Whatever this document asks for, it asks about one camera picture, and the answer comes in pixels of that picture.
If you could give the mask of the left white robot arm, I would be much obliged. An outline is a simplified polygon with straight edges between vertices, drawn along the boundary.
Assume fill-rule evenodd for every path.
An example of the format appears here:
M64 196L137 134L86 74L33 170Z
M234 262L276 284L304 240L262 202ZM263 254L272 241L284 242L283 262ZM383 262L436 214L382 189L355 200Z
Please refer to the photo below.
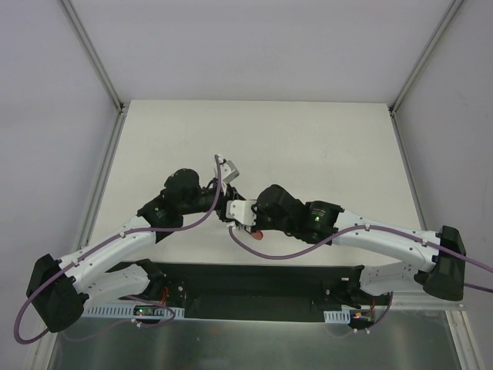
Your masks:
M177 170L160 193L113 235L59 259L51 254L40 257L26 296L46 330L64 331L79 320L85 309L105 301L139 294L147 300L158 298L164 276L152 261L137 261L116 272L112 267L175 232L198 227L211 214L227 220L230 203L239 197L230 184L239 175L227 160L217 165L215 177L201 187L195 170Z

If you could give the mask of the key organiser with red handle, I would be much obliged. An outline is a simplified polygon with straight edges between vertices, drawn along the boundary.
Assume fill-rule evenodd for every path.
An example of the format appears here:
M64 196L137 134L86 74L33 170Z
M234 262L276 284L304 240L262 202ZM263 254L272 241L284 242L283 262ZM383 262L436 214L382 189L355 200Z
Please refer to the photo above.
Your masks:
M250 236L256 241L261 241L263 239L263 232L260 230L251 230Z

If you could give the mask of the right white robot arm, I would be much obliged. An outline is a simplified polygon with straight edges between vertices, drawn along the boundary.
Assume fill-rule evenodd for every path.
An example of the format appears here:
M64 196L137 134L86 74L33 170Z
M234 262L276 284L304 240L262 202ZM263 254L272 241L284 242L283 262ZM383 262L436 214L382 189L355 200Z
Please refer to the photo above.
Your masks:
M358 270L347 296L364 304L373 296L422 290L432 297L460 301L464 296L466 250L459 231L392 227L323 201L302 203L279 185L266 188L251 210L254 230L277 230L308 244L326 241L391 257L393 264Z

